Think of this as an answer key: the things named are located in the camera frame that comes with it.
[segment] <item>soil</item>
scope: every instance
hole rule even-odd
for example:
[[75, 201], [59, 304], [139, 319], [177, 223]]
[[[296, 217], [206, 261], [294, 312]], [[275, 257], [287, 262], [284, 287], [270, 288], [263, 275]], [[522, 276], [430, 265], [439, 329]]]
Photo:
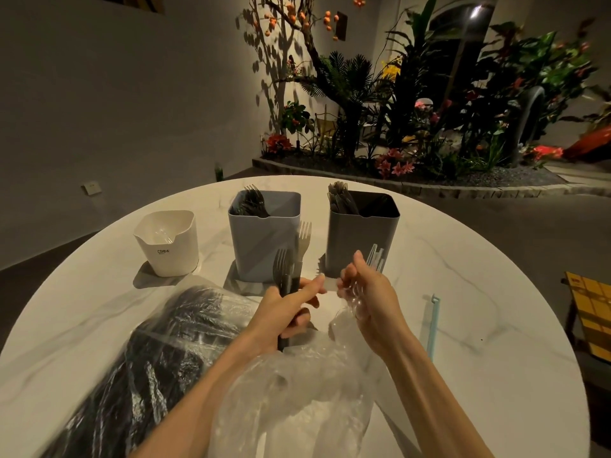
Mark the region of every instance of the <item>soil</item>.
[[[293, 154], [285, 157], [265, 157], [271, 161], [284, 163], [301, 169], [323, 170], [340, 175], [363, 176], [376, 178], [367, 172], [363, 167], [354, 165], [351, 167], [342, 165], [336, 161], [330, 161], [322, 157], [307, 155], [295, 156]], [[490, 172], [471, 172], [468, 175], [460, 176], [456, 179], [431, 178], [431, 176], [417, 168], [412, 173], [407, 173], [400, 177], [391, 176], [390, 180], [405, 181], [408, 183], [419, 183], [427, 185], [444, 186], [473, 186], [473, 187], [510, 187], [510, 186], [544, 186], [555, 184], [566, 184], [566, 181], [549, 170], [533, 169], [528, 166], [519, 166], [513, 169], [505, 167], [495, 167]]]

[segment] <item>wooden bench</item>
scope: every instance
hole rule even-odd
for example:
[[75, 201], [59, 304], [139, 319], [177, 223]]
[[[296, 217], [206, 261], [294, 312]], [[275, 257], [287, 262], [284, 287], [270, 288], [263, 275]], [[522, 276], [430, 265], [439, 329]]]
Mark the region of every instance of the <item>wooden bench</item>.
[[573, 326], [579, 316], [587, 351], [593, 357], [611, 363], [611, 286], [569, 272], [566, 272], [565, 284], [570, 286], [572, 294], [565, 325], [571, 345], [577, 346]]

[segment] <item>wall socket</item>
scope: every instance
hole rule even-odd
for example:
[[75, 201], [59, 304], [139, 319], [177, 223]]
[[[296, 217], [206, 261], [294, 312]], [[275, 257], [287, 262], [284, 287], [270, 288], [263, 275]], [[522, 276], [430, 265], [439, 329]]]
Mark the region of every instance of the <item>wall socket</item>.
[[82, 187], [85, 189], [87, 196], [93, 196], [94, 194], [102, 192], [102, 188], [100, 188], [100, 184], [96, 181], [88, 181], [86, 183], [83, 183]]

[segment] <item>person's left arm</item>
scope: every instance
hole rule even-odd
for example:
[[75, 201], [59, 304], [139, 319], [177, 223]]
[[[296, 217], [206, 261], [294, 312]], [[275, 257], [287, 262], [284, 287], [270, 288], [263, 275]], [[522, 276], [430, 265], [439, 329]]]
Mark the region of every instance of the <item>person's left arm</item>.
[[301, 289], [280, 297], [272, 286], [265, 293], [248, 327], [220, 355], [214, 365], [179, 401], [130, 458], [199, 458], [208, 449], [212, 422], [225, 393], [248, 363], [276, 350], [277, 338], [305, 331], [317, 294], [324, 294], [324, 275], [301, 279]]

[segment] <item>stone garden border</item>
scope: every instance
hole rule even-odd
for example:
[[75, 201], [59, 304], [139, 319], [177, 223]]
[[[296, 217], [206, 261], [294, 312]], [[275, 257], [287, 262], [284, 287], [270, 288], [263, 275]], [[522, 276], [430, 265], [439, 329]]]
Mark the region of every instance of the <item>stone garden border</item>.
[[280, 162], [268, 161], [267, 159], [255, 158], [252, 166], [266, 170], [278, 175], [312, 175], [329, 178], [357, 181], [368, 185], [378, 186], [406, 196], [436, 197], [436, 198], [538, 198], [539, 196], [553, 196], [564, 194], [591, 194], [596, 196], [611, 197], [611, 189], [596, 186], [588, 186], [580, 183], [569, 183], [546, 186], [512, 186], [508, 188], [479, 188], [470, 186], [442, 186], [425, 185], [418, 183], [407, 183], [392, 180], [378, 180], [354, 175], [342, 175], [339, 173], [325, 172], [322, 170], [302, 169]]

